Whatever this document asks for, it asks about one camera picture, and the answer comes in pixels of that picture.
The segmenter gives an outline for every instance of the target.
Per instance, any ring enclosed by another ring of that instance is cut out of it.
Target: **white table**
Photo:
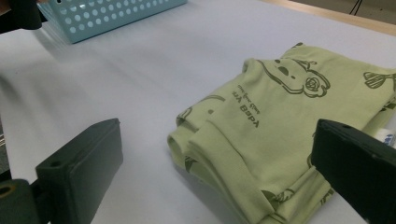
[[[237,223],[210,187],[172,163],[176,115],[298,42],[396,67],[396,37],[257,0],[188,4],[66,46],[46,30],[0,35],[0,115],[13,178],[91,124],[119,118],[124,163],[93,224]],[[338,195],[311,223],[364,223]]]

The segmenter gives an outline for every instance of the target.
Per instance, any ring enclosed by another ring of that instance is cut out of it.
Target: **basket hole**
[[[77,11],[77,7],[76,7],[75,5],[71,5],[71,6],[70,6],[70,10],[71,10],[71,11]]]
[[[70,18],[66,18],[66,19],[64,19],[64,21],[67,23],[67,24],[71,24],[72,23],[72,19],[70,19]]]
[[[59,8],[59,12],[61,12],[62,15],[66,15],[67,14],[67,9],[64,7]]]

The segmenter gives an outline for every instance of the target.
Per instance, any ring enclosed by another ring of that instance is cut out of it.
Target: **cartoon print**
[[[278,195],[268,191],[262,190],[265,198],[267,198],[268,202],[273,206],[274,210],[276,210],[283,202],[287,201],[294,195],[294,190],[285,189],[285,191],[281,192]]]
[[[185,111],[183,111],[182,113],[177,115],[177,118],[176,118],[177,126],[181,125],[184,121],[186,121],[186,118],[189,116],[191,111],[192,111],[192,107],[189,107]]]
[[[225,101],[225,99],[223,97],[219,96],[219,95],[208,95],[208,96],[206,96],[198,104],[187,108],[185,111],[183,111],[182,113],[180,113],[177,116],[177,126],[181,125],[183,122],[186,121],[187,117],[190,116],[191,113],[193,113],[195,107],[199,106],[198,107],[199,110],[204,110],[209,115],[212,114],[214,112],[214,110],[213,110],[214,108],[212,108],[213,104],[201,104],[201,102],[205,102],[207,100],[219,100],[219,101],[222,101],[222,102]],[[185,165],[186,171],[190,172],[190,169],[191,169],[192,165],[194,163],[196,163],[196,162],[198,162],[198,161],[196,161],[195,159],[193,159],[191,157],[186,157],[185,160],[184,160],[184,165]]]
[[[388,101],[379,112],[383,112],[383,111],[387,111],[387,110],[394,110],[395,107],[396,107],[396,97],[393,97],[393,99]]]
[[[222,102],[225,101],[225,99],[222,96],[208,95],[204,99],[202,99],[198,104],[200,104],[201,102],[206,101],[206,100],[220,100]],[[192,113],[193,108],[194,108],[194,106],[191,106],[191,107],[187,108],[185,111],[183,111],[182,113],[180,113],[179,115],[177,115],[177,126],[182,124],[184,121],[186,121],[187,117]],[[213,108],[207,109],[208,114],[212,114],[213,112],[214,112]]]
[[[363,74],[364,79],[366,79],[366,84],[367,87],[370,89],[377,89],[381,87],[387,79],[392,79],[393,80],[393,90],[396,91],[396,73],[394,74],[378,74],[378,73],[372,73],[372,72],[365,72]]]
[[[316,62],[282,58],[274,61],[257,61],[264,72],[290,94],[307,97],[323,97],[330,88],[330,82],[321,73],[311,69]]]
[[[320,204],[323,205],[325,204],[334,194],[333,189],[329,189],[329,191],[324,195],[324,197],[320,200]]]

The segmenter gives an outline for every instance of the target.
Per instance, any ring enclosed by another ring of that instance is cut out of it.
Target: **folded shirt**
[[[395,80],[396,69],[301,43],[280,59],[248,59],[177,116],[173,160],[244,223],[305,223],[333,194],[310,162],[317,121],[375,133],[393,114]]]

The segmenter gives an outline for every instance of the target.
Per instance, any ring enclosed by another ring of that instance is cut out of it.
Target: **plastic basket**
[[[180,6],[187,0],[49,0],[38,8],[71,43]]]

